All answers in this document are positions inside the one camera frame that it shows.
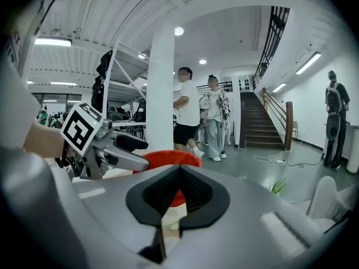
woman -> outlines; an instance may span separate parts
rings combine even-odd
[[[205,95],[204,126],[208,127],[208,156],[214,161],[220,161],[227,156],[224,153],[224,138],[227,120],[227,111],[223,105],[229,104],[225,92],[218,87],[218,80],[211,75],[208,78],[210,91]]]

red part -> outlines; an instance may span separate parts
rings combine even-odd
[[[202,167],[202,161],[197,156],[190,152],[181,150],[155,151],[150,152],[149,154],[145,154],[143,157],[150,162],[150,167],[147,170],[170,164],[186,164],[197,166],[199,168]],[[182,192],[178,191],[171,204],[171,207],[177,207],[184,204],[185,202],[185,197],[183,196]]]

white sneakers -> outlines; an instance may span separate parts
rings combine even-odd
[[[225,159],[227,156],[225,154],[219,154],[219,156],[216,156],[213,159],[214,161],[220,161],[220,159]]]
[[[198,147],[194,147],[193,152],[199,159],[202,159],[202,156],[204,156],[204,152],[200,151]]]

staircase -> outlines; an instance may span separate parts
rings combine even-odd
[[[242,92],[245,108],[245,146],[284,150],[268,113],[253,92]]]

column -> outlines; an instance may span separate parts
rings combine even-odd
[[[241,91],[238,76],[232,76],[233,116],[234,116],[234,146],[240,146],[241,134]]]
[[[163,20],[153,38],[147,75],[149,152],[173,150],[173,60],[174,26]]]

